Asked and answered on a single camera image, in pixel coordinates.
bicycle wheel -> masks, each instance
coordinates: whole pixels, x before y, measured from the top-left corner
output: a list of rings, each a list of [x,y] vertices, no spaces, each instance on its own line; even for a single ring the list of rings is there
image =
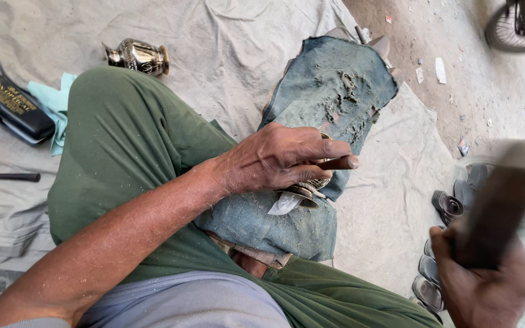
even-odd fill
[[[515,6],[503,5],[489,20],[485,39],[491,48],[507,53],[525,53],[525,36],[514,30],[514,13]]]

dirt ground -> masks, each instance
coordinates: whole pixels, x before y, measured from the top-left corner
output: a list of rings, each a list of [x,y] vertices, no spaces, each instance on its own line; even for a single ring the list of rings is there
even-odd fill
[[[372,38],[390,37],[389,60],[405,72],[405,82],[425,105],[437,112],[437,130],[455,158],[461,157],[457,149],[461,136],[470,144],[471,155],[486,152],[494,139],[525,138],[525,55],[492,51],[483,35],[486,21],[505,0],[344,3],[358,24],[370,29]],[[392,17],[391,24],[386,16]],[[443,59],[446,85],[436,79],[435,57]],[[419,59],[424,61],[422,84],[415,73]]]

black case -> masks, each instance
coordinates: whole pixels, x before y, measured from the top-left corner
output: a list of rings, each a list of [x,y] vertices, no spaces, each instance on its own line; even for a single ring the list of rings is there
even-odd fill
[[[0,75],[0,123],[32,146],[37,146],[55,131],[48,117],[26,93]]]

silver vase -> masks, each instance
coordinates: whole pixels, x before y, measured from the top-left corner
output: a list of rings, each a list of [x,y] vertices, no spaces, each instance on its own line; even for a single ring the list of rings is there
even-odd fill
[[[102,45],[105,47],[106,59],[111,66],[126,67],[151,75],[169,73],[169,58],[163,45],[156,48],[130,38],[123,40],[117,50],[107,47],[105,43]]]

knee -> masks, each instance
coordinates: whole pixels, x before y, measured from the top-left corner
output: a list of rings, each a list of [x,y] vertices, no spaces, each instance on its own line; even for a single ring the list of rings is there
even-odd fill
[[[119,103],[123,97],[136,93],[134,81],[143,77],[131,74],[142,73],[120,67],[99,66],[80,74],[70,87],[68,112],[73,117],[78,113],[90,114],[110,103]]]
[[[115,87],[130,84],[129,73],[131,70],[121,67],[97,66],[80,74],[70,87],[70,93],[98,94],[98,92],[111,92]]]

